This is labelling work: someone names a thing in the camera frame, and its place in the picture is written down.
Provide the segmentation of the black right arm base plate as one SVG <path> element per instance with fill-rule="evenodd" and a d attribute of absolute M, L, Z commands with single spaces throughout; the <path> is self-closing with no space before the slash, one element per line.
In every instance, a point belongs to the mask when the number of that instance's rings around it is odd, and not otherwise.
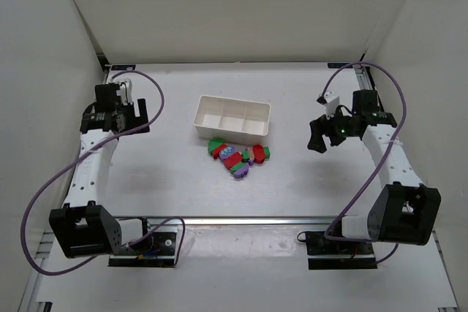
<path fill-rule="evenodd" d="M 306 245 L 309 270 L 370 270 L 377 268 L 371 243 L 330 241 L 324 232 L 299 232 L 299 243 Z"/>

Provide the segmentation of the red double half-round lego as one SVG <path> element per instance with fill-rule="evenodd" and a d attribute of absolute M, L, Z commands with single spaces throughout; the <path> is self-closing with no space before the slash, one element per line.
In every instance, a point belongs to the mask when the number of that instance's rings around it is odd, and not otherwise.
<path fill-rule="evenodd" d="M 224 160 L 224 166 L 230 171 L 230 168 L 240 161 L 242 161 L 241 153 L 235 152 L 231 157 Z"/>

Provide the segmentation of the red oval flower lego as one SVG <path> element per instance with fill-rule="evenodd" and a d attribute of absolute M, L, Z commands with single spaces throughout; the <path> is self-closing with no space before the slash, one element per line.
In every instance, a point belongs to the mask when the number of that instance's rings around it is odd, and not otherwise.
<path fill-rule="evenodd" d="M 261 145 L 254 145 L 248 152 L 250 164 L 262 164 L 266 160 L 265 149 Z"/>

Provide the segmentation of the green top lego brick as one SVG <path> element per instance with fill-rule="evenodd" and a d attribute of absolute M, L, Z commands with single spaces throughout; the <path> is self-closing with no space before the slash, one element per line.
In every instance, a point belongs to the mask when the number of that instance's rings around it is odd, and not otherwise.
<path fill-rule="evenodd" d="M 208 141 L 208 147 L 210 149 L 218 148 L 221 144 L 224 144 L 224 140 L 222 138 L 212 138 Z"/>

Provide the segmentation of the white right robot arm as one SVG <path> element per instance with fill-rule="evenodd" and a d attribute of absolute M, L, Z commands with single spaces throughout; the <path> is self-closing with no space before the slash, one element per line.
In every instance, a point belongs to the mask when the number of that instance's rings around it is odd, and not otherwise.
<path fill-rule="evenodd" d="M 424 246 L 429 241 L 441 195 L 417 176 L 400 143 L 398 124 L 391 113 L 380 109 L 377 92 L 352 94 L 352 109 L 343 114 L 339 96 L 326 91 L 317 100 L 325 114 L 310 122 L 308 149 L 326 152 L 325 141 L 338 146 L 350 137 L 359 138 L 375 165 L 373 178 L 382 186 L 368 213 L 343 213 L 326 229 L 333 241 L 387 242 Z"/>

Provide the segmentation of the purple oval flower lego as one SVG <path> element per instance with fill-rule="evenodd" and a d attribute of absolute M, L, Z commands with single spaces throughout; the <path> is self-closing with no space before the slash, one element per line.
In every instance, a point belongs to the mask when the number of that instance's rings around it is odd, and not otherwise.
<path fill-rule="evenodd" d="M 234 146 L 228 145 L 226 146 L 219 154 L 219 159 L 221 161 L 224 161 L 231 157 L 234 153 L 236 152 L 236 149 Z"/>

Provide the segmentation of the red half-round lego brick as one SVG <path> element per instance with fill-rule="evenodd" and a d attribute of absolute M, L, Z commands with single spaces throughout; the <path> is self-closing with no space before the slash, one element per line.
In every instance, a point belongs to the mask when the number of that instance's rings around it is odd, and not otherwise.
<path fill-rule="evenodd" d="M 215 159 L 225 160 L 230 155 L 230 146 L 222 144 L 213 152 Z"/>

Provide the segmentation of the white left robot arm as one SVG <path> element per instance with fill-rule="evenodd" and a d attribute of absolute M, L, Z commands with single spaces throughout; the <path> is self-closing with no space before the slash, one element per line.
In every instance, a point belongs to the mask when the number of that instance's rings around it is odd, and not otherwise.
<path fill-rule="evenodd" d="M 146 233 L 142 219 L 119 221 L 103 206 L 116 135 L 148 122 L 146 101 L 132 100 L 128 78 L 96 85 L 95 102 L 83 112 L 80 155 L 64 204 L 49 215 L 49 224 L 68 258 L 118 254 Z"/>

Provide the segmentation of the green square lego brick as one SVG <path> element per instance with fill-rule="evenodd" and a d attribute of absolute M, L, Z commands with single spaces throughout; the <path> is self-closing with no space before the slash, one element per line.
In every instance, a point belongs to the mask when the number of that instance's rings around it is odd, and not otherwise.
<path fill-rule="evenodd" d="M 265 158 L 269 159 L 271 157 L 271 152 L 270 152 L 269 147 L 264 147 L 263 150 L 264 150 Z"/>

